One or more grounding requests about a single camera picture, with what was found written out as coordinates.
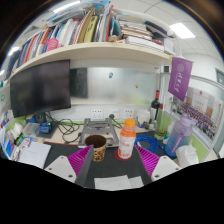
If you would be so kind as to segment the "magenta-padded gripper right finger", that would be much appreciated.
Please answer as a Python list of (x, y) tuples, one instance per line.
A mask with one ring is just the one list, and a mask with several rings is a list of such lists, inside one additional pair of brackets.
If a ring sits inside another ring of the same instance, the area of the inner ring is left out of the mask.
[(180, 170), (180, 167), (168, 156), (159, 157), (138, 145), (135, 148), (152, 181), (157, 181)]

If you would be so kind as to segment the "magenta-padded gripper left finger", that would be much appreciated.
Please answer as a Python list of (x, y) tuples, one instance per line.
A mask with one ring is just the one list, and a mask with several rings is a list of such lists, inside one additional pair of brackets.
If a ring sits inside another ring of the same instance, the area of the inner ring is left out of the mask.
[(66, 157), (59, 156), (45, 168), (56, 176), (68, 180), (76, 185), (83, 186), (94, 155), (93, 146), (87, 146)]

